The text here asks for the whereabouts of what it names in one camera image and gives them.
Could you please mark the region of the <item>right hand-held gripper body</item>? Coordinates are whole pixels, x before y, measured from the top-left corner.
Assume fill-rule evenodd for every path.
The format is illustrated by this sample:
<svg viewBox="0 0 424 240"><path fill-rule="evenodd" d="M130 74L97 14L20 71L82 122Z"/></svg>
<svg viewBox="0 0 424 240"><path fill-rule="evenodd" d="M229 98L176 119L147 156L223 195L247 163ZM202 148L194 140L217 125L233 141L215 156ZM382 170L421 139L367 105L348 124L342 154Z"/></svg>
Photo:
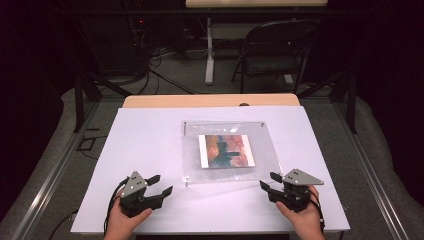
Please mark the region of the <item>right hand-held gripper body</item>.
<svg viewBox="0 0 424 240"><path fill-rule="evenodd" d="M282 202L295 212L304 210L310 202L310 185L323 185L324 182L300 169L292 169L283 177L282 190L272 189L268 198L270 202Z"/></svg>

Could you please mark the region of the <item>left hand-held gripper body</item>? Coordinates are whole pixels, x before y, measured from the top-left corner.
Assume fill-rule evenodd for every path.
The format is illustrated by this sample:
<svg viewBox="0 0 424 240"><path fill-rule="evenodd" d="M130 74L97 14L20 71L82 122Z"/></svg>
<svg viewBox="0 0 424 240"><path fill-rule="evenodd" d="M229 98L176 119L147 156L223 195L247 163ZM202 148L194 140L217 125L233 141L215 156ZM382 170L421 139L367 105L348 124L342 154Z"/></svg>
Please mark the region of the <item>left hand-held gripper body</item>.
<svg viewBox="0 0 424 240"><path fill-rule="evenodd" d="M160 194L145 196L148 187L146 180L137 171L129 177L120 195L120 207L126 216L134 217L148 208L156 210L162 207L163 199L160 198Z"/></svg>

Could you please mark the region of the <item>clear acrylic picture frame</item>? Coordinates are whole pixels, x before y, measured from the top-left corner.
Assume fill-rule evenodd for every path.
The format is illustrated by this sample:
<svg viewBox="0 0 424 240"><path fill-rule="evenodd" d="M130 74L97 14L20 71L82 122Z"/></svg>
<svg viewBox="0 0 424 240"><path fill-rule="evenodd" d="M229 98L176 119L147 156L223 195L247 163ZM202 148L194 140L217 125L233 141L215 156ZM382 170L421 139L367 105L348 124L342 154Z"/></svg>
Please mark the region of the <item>clear acrylic picture frame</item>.
<svg viewBox="0 0 424 240"><path fill-rule="evenodd" d="M247 135L255 160L249 168L204 169L201 167L199 135ZM185 183L250 181L279 172L280 163L264 121L183 121L182 169Z"/></svg>

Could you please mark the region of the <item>landscape painting print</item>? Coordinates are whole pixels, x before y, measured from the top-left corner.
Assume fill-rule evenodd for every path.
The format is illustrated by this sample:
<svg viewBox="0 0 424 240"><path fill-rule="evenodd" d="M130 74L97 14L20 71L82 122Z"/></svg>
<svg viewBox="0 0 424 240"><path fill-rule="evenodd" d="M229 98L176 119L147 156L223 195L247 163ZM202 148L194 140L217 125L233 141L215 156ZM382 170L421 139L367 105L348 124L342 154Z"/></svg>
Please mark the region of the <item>landscape painting print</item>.
<svg viewBox="0 0 424 240"><path fill-rule="evenodd" d="M255 166L247 135L199 135L198 140L201 167L204 169Z"/></svg>

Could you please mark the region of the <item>person's right hand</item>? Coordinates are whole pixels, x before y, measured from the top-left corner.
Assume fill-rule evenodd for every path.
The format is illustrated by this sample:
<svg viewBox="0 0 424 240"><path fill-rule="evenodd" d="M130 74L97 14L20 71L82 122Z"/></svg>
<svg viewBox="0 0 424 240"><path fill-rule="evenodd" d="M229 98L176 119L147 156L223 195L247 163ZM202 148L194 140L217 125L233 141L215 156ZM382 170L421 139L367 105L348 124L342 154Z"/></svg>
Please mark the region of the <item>person's right hand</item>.
<svg viewBox="0 0 424 240"><path fill-rule="evenodd" d="M304 210L294 212L279 201L276 202L276 207L290 221L301 240L326 240L321 227L319 192L312 185L309 186L309 190L311 192L310 202Z"/></svg>

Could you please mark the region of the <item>person's left hand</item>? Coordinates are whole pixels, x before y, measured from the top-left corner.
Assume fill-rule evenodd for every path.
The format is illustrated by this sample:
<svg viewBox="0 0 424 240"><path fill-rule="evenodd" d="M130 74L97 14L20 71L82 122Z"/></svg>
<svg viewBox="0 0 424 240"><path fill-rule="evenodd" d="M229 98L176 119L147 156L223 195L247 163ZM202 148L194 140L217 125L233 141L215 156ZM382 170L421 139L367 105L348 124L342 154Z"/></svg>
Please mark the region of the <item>person's left hand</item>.
<svg viewBox="0 0 424 240"><path fill-rule="evenodd" d="M134 217L126 216L120 207L120 197L113 202L104 240L129 240L135 228L147 220L153 210L148 208Z"/></svg>

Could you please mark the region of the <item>white table cover sheet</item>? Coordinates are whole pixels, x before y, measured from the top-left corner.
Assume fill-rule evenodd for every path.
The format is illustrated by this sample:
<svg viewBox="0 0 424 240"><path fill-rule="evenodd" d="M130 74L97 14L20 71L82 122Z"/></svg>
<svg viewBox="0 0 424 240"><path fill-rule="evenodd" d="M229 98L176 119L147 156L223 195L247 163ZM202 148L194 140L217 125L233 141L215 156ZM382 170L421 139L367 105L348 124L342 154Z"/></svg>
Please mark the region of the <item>white table cover sheet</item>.
<svg viewBox="0 0 424 240"><path fill-rule="evenodd" d="M328 231L349 223L306 111L301 106L218 108L122 108L97 161L91 182L71 228L74 233L103 231L111 195L133 171L160 175L152 194L171 188L162 208L138 226L140 234L265 234L292 227L268 200L257 181L184 184L182 123L185 120L263 121L268 127L279 169L301 169L321 180L320 203Z"/></svg>

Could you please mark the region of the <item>light wooden table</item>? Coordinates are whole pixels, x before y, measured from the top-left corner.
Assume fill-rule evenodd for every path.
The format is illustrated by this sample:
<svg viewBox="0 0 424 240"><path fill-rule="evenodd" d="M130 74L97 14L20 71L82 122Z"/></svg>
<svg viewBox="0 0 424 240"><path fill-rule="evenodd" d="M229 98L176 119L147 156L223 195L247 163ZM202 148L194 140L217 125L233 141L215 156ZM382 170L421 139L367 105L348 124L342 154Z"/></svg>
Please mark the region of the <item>light wooden table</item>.
<svg viewBox="0 0 424 240"><path fill-rule="evenodd" d="M198 95L140 95L124 100L124 108L189 108L250 106L299 106L295 94L198 94Z"/></svg>

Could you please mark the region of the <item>black metal stand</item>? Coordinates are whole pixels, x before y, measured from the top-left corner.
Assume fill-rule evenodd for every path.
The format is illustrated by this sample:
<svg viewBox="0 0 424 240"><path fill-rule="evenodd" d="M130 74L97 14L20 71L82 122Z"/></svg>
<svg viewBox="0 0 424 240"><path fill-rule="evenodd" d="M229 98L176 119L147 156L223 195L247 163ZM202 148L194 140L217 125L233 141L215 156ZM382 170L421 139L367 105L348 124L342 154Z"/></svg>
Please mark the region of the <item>black metal stand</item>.
<svg viewBox="0 0 424 240"><path fill-rule="evenodd" d="M328 84L334 87L330 91L329 99L332 103L341 103L347 97L346 123L353 134L356 134L355 108L356 108L356 78L348 71L336 72L331 77L315 84L311 88L297 94L299 99L306 98L324 88Z"/></svg>
<svg viewBox="0 0 424 240"><path fill-rule="evenodd" d="M76 76L74 82L75 93L75 110L76 110L76 125L74 132L78 132L85 122L84 111L84 96L87 96L90 101L99 102L102 99L102 94L97 87L97 83L106 86L110 90L118 93L123 97L128 97L131 93L123 88L113 84L105 78L90 72L82 72Z"/></svg>

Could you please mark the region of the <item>black folding chair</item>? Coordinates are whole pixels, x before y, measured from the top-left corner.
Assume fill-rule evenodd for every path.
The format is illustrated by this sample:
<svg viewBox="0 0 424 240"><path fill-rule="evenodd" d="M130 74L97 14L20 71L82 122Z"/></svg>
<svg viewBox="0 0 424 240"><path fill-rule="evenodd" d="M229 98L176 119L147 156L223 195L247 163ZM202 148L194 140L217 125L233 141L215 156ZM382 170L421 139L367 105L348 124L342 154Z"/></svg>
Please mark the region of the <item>black folding chair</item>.
<svg viewBox="0 0 424 240"><path fill-rule="evenodd" d="M295 75L296 93L317 32L314 19L270 21L254 27L241 45L231 81L240 74L243 93L245 77Z"/></svg>

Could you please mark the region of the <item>desk with white legs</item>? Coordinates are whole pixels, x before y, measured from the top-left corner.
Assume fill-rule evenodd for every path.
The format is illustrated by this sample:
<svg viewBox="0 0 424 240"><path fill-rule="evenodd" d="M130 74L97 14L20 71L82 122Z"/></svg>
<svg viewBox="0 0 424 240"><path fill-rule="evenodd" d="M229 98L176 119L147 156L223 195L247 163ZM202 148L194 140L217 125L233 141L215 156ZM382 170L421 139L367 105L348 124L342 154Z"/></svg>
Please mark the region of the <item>desk with white legs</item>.
<svg viewBox="0 0 424 240"><path fill-rule="evenodd" d="M190 10L264 10L269 8L321 8L327 5L328 0L186 0L185 6ZM244 39L247 33L255 26L250 21L242 23L218 23L207 17L207 63L205 84L211 85L214 80L214 40Z"/></svg>

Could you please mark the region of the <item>dark equipment rack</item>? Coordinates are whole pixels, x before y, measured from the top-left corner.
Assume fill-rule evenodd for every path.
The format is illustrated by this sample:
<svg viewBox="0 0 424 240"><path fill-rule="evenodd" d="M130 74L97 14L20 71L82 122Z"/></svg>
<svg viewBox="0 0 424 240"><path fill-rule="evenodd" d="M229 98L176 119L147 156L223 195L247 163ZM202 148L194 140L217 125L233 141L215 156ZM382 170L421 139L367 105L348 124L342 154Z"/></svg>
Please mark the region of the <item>dark equipment rack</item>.
<svg viewBox="0 0 424 240"><path fill-rule="evenodd" d="M141 10L144 0L126 0L129 10ZM129 17L128 25L131 31L133 45L140 63L140 71L146 72L150 59L155 51L154 39L143 17Z"/></svg>

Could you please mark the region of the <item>aluminium floor rail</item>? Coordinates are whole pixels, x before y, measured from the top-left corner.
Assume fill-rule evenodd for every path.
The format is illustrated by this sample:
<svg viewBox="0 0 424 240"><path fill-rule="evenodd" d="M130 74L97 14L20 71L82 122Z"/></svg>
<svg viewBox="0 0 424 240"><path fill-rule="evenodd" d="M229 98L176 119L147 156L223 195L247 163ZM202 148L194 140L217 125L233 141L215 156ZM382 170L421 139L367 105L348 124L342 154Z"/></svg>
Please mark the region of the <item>aluminium floor rail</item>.
<svg viewBox="0 0 424 240"><path fill-rule="evenodd" d="M392 235L393 240L410 240L406 233L398 214L396 213L392 201L387 195L381 181L379 180L374 167L372 166L359 137L354 134L347 123L347 111L344 109L341 103L334 103L333 108L337 114L341 125L346 132L355 152L357 154L357 162L361 169L364 178L372 192L374 200L382 214L384 221Z"/></svg>
<svg viewBox="0 0 424 240"><path fill-rule="evenodd" d="M58 126L17 200L0 225L4 240L81 239L72 234L69 214L87 191L109 131L96 122L97 102L84 107L85 122L74 132L75 103L68 101Z"/></svg>

